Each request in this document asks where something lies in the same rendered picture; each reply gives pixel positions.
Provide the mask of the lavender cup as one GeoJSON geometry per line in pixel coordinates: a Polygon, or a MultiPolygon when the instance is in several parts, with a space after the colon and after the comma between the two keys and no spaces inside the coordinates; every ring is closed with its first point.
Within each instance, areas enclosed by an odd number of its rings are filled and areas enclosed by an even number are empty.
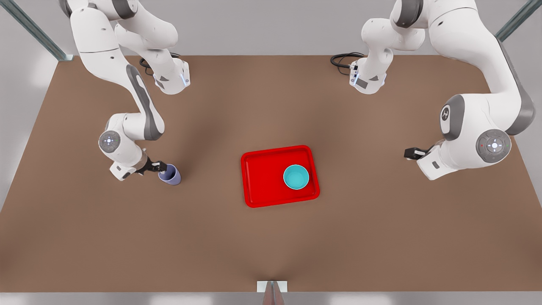
{"type": "Polygon", "coordinates": [[[178,169],[173,164],[167,164],[166,170],[159,172],[158,177],[161,181],[172,186],[180,184],[182,180],[180,172],[178,172],[178,169]]]}

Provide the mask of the teal bowl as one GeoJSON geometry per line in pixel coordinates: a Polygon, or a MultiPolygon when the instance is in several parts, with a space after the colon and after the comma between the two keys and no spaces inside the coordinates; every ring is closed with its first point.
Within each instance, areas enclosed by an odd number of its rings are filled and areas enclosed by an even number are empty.
{"type": "Polygon", "coordinates": [[[308,185],[310,175],[304,166],[293,164],[283,172],[283,181],[290,189],[300,190],[308,185]]]}

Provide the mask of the red tray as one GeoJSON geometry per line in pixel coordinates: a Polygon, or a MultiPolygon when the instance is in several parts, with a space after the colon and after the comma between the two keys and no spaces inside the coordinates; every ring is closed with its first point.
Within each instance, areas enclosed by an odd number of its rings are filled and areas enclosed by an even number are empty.
{"type": "Polygon", "coordinates": [[[245,202],[252,208],[313,200],[320,194],[313,154],[306,145],[247,152],[241,156],[241,174],[245,202]],[[290,189],[283,181],[283,172],[293,164],[309,172],[303,189],[290,189]]]}

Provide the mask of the silver frame post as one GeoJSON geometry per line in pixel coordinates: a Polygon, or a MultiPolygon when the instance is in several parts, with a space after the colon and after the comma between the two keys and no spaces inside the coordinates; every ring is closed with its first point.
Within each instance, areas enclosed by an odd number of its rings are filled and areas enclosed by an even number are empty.
{"type": "Polygon", "coordinates": [[[507,21],[496,33],[495,37],[503,42],[513,34],[540,6],[542,0],[527,0],[527,2],[507,21]]]}
{"type": "Polygon", "coordinates": [[[33,38],[36,39],[58,61],[72,61],[73,54],[66,54],[14,0],[0,0],[4,8],[33,38]]]}
{"type": "Polygon", "coordinates": [[[285,305],[282,293],[287,292],[287,281],[257,281],[256,291],[264,293],[263,305],[285,305]]]}

